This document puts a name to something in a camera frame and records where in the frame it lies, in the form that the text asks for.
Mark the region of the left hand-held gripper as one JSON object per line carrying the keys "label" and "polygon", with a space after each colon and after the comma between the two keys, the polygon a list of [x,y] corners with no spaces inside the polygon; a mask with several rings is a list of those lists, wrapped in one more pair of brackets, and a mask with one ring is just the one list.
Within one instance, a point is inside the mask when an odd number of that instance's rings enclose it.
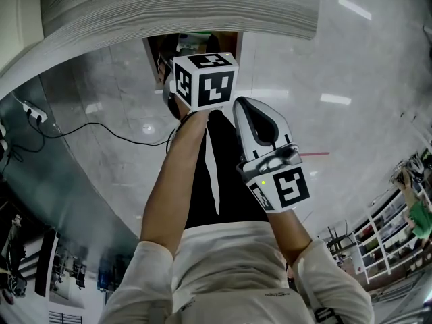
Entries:
{"label": "left hand-held gripper", "polygon": [[219,39],[211,34],[206,53],[177,56],[178,34],[167,35],[160,47],[157,71],[164,84],[163,100],[179,119],[178,97],[187,108],[201,111],[224,106],[232,101],[239,65],[229,52],[220,52]]}

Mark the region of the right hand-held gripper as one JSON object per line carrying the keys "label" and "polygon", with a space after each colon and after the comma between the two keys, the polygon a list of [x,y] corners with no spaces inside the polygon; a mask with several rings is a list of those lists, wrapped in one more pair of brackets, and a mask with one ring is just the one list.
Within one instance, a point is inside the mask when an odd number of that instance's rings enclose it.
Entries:
{"label": "right hand-held gripper", "polygon": [[[285,118],[264,102],[248,97],[234,101],[233,113],[245,160],[237,170],[264,212],[283,213],[308,200],[311,195],[302,159],[298,146],[290,143]],[[279,148],[271,151],[271,146]]]}

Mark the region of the green and white packet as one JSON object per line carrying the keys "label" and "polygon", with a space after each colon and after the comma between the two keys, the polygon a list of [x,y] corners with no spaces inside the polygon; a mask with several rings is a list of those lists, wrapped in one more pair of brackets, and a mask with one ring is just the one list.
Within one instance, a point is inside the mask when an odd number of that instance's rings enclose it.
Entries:
{"label": "green and white packet", "polygon": [[205,53],[210,34],[205,33],[181,33],[178,36],[176,52],[179,56],[187,56]]}

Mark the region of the wooden box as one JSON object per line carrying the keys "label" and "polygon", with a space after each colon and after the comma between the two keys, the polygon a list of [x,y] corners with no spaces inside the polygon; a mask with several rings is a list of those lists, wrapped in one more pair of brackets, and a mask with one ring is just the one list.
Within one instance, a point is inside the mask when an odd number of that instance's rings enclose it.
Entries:
{"label": "wooden box", "polygon": [[[210,35],[214,34],[219,39],[219,43],[221,46],[220,52],[231,53],[236,59],[236,61],[240,60],[242,37],[243,37],[242,32],[204,31],[204,32],[197,32],[197,33],[205,33]],[[159,57],[159,47],[163,39],[167,35],[169,34],[151,36],[148,38],[144,38],[142,40],[144,44],[144,50],[146,52],[146,55],[148,56],[151,69],[155,76],[155,80],[156,80],[155,93],[158,95],[160,95],[163,92],[163,87],[165,86],[165,84],[163,84],[158,77],[157,60]]]}

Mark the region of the person's left forearm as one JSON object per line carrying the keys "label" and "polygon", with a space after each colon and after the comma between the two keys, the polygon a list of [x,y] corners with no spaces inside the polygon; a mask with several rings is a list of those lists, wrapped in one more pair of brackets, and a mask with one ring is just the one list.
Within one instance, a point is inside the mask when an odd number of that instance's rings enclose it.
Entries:
{"label": "person's left forearm", "polygon": [[210,111],[189,115],[176,132],[146,202],[140,239],[176,255],[186,226],[194,173]]}

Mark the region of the person's right forearm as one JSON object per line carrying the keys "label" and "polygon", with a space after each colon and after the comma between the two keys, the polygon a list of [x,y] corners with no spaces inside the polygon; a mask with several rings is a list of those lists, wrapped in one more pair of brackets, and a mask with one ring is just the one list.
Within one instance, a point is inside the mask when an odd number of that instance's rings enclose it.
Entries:
{"label": "person's right forearm", "polygon": [[277,245],[291,269],[298,257],[308,248],[312,238],[293,209],[267,214]]}

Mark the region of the grey wood-grain desk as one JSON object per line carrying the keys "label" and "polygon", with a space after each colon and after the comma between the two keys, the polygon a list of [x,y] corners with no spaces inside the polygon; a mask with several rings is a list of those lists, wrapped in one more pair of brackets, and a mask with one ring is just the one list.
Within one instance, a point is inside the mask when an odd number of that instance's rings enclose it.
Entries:
{"label": "grey wood-grain desk", "polygon": [[0,99],[81,54],[134,38],[198,31],[312,39],[320,0],[40,0],[43,40],[0,72]]}

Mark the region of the person's black trousers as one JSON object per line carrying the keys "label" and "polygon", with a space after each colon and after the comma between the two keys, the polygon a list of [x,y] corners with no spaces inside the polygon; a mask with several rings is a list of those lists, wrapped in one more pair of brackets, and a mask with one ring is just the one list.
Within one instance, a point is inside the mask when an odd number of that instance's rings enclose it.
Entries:
{"label": "person's black trousers", "polygon": [[[217,168],[219,205],[215,204],[205,161],[207,137]],[[236,170],[240,147],[232,123],[220,110],[210,112],[194,173],[186,229],[218,223],[268,222],[268,217]]]}

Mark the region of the person's white shirt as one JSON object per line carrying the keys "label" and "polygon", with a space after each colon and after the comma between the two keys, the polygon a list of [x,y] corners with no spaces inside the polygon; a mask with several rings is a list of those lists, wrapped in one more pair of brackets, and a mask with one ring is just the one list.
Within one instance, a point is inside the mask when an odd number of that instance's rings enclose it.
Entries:
{"label": "person's white shirt", "polygon": [[315,324],[329,308],[343,324],[373,324],[371,297],[314,240],[293,266],[265,222],[188,229],[176,254],[141,242],[99,324]]}

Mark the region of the white shelf rack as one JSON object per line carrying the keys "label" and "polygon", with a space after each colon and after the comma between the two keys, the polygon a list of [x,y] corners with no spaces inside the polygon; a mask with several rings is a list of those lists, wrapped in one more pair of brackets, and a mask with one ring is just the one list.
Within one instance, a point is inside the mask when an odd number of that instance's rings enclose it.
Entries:
{"label": "white shelf rack", "polygon": [[354,272],[367,284],[387,277],[422,252],[421,241],[404,220],[408,206],[399,189],[366,210],[365,218],[352,232]]}

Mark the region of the white power strip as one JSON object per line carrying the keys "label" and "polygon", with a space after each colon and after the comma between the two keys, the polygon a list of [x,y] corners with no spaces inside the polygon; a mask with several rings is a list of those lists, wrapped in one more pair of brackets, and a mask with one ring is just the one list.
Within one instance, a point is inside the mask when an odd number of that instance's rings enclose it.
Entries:
{"label": "white power strip", "polygon": [[36,121],[44,123],[47,120],[47,114],[30,101],[22,102],[23,110]]}

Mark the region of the black waist-worn device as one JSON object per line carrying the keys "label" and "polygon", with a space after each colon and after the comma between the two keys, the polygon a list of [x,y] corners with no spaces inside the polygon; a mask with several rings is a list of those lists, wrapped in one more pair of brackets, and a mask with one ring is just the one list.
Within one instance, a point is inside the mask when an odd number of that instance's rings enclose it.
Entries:
{"label": "black waist-worn device", "polygon": [[314,311],[316,324],[344,324],[332,308],[318,308]]}

